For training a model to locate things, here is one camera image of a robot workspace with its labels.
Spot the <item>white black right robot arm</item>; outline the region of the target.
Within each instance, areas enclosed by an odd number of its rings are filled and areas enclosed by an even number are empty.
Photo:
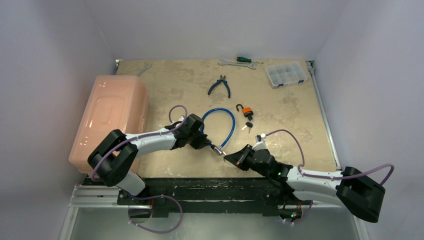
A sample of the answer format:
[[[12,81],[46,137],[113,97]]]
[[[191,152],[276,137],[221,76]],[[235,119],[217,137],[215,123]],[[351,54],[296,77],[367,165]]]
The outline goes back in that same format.
[[[266,148],[246,145],[228,154],[225,161],[242,171],[252,170],[281,188],[280,196],[288,204],[297,201],[322,202],[345,207],[357,218],[377,223],[386,193],[382,184],[355,167],[342,171],[299,170],[275,159]]]

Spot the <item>pink plastic storage box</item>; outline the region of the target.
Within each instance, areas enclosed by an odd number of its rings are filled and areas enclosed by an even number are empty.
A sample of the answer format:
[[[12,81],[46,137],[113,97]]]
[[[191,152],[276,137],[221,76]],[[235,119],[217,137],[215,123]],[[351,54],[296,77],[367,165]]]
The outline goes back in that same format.
[[[87,101],[68,160],[82,174],[91,174],[88,157],[112,131],[139,134],[148,119],[147,86],[135,75],[99,75]]]

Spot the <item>blue cable lock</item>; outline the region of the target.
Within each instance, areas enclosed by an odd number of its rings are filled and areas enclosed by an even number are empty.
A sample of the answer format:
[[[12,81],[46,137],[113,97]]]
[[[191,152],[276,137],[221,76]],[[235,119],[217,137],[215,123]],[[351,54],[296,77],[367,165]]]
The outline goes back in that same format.
[[[210,148],[222,156],[225,146],[228,145],[236,128],[236,118],[227,108],[216,107],[208,110],[201,117],[205,125],[202,132],[211,134]]]

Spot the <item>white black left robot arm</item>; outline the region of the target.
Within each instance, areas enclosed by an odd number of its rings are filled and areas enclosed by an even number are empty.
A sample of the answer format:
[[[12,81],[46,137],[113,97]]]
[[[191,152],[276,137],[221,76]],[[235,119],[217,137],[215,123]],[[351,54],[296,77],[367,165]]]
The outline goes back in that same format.
[[[112,130],[88,156],[87,162],[108,187],[117,186],[129,193],[138,205],[146,203],[149,191],[145,181],[131,170],[136,158],[157,151],[175,150],[190,145],[200,150],[211,145],[208,136],[201,132],[203,120],[190,114],[164,128],[142,134],[125,134]]]

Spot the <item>black-headed key bunch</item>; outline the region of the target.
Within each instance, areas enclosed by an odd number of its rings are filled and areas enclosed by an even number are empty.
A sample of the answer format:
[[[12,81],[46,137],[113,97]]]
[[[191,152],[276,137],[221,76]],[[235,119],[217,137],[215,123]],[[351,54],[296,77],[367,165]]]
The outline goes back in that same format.
[[[252,122],[250,122],[250,121],[248,121],[248,122],[246,122],[245,123],[245,125],[241,128],[241,130],[243,131],[243,130],[247,130],[247,132],[248,133],[250,133],[251,132],[251,130],[252,130],[252,128],[253,128],[253,123]]]

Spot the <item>clear plastic organizer box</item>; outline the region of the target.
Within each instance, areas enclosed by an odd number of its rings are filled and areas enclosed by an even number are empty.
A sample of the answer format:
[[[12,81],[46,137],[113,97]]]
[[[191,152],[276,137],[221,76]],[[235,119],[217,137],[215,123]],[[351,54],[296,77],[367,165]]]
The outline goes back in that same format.
[[[273,89],[303,84],[308,80],[304,68],[297,60],[266,66],[265,72]]]

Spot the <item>silver wrench near screwdriver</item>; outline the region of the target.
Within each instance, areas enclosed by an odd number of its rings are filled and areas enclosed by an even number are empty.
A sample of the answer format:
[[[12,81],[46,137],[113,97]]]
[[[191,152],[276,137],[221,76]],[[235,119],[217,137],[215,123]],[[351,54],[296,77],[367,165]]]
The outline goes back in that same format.
[[[226,61],[224,59],[220,59],[218,64],[220,66],[237,66],[237,67],[246,67],[249,68],[251,70],[256,70],[256,64],[251,62],[251,63],[241,63],[241,62],[230,62],[230,61]]]

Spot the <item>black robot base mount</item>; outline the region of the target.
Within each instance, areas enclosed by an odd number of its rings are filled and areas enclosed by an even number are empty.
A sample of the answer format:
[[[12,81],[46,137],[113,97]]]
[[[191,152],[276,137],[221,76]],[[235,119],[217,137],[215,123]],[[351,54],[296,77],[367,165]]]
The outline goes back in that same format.
[[[289,217],[289,209],[309,207],[310,201],[294,197],[263,177],[230,178],[146,178],[139,199],[111,187],[112,206],[131,210],[151,210],[154,218],[171,213],[261,214]]]

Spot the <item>small silver keys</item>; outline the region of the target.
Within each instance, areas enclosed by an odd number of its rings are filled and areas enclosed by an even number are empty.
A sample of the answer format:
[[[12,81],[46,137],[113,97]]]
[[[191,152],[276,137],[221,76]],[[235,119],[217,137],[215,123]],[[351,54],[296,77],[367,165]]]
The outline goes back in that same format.
[[[224,151],[222,151],[221,152],[221,156],[223,158],[223,162],[225,163],[226,162],[226,156],[227,156],[227,154]]]

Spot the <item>small silver wrench left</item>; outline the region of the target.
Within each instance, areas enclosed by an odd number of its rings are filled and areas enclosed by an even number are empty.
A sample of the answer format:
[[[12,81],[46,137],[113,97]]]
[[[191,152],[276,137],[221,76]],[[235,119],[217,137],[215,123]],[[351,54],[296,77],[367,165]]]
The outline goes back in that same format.
[[[137,73],[137,77],[140,77],[147,69],[149,69],[152,65],[149,63],[145,63],[144,67]]]

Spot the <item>green-handled screwdriver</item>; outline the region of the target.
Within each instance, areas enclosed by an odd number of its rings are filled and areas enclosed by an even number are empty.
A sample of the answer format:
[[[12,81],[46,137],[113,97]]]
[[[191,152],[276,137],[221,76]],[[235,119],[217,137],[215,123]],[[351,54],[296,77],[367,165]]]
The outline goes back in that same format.
[[[250,58],[241,57],[241,56],[238,56],[238,57],[236,58],[236,60],[237,60],[238,62],[240,62],[240,63],[258,63],[258,64],[263,64],[263,62],[261,62],[261,61],[256,61],[256,60],[252,60],[252,59],[250,59]]]

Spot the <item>orange black padlock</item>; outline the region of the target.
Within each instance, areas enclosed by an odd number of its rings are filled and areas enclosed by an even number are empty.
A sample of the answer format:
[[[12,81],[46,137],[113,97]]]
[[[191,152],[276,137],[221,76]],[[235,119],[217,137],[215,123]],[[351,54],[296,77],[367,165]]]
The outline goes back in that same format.
[[[238,112],[241,111],[242,114],[243,114],[243,116],[245,118],[247,118],[249,121],[252,121],[253,120],[254,112],[252,111],[252,109],[250,107],[243,107],[241,104],[237,104],[236,105],[236,110]]]

